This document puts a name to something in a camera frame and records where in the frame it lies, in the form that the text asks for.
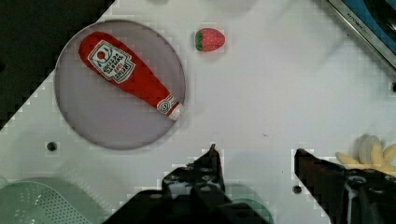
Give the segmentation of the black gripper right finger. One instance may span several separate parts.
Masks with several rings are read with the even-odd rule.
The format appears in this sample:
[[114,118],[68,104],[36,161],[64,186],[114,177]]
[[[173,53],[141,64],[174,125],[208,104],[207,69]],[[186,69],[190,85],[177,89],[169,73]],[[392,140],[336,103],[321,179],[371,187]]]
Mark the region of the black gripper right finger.
[[294,155],[294,173],[332,224],[396,224],[396,183],[374,169],[347,169],[304,149]]

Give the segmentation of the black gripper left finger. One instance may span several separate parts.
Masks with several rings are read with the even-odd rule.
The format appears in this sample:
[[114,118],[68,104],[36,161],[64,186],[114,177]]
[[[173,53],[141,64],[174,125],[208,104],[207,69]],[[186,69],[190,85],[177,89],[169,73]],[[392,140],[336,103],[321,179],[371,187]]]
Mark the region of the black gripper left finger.
[[203,184],[215,185],[225,191],[220,155],[215,144],[200,158],[166,175],[162,181],[162,190],[175,199],[181,195],[190,195],[194,186]]

